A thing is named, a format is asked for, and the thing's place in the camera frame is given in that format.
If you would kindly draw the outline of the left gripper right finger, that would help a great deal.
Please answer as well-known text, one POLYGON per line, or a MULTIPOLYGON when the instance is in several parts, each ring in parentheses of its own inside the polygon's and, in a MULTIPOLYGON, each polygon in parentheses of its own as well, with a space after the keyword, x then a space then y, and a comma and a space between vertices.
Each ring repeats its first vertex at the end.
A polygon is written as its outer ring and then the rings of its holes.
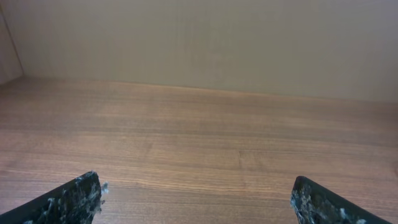
POLYGON ((296 178, 290 206, 300 224, 391 224, 305 176, 296 178))

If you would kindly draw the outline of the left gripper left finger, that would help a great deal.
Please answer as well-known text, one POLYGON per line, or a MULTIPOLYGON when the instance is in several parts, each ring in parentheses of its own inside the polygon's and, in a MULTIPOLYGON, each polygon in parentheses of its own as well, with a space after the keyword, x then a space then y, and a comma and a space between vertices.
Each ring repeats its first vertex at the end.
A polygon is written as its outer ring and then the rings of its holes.
POLYGON ((1 215, 1 224, 92 224, 108 183, 89 171, 1 215))

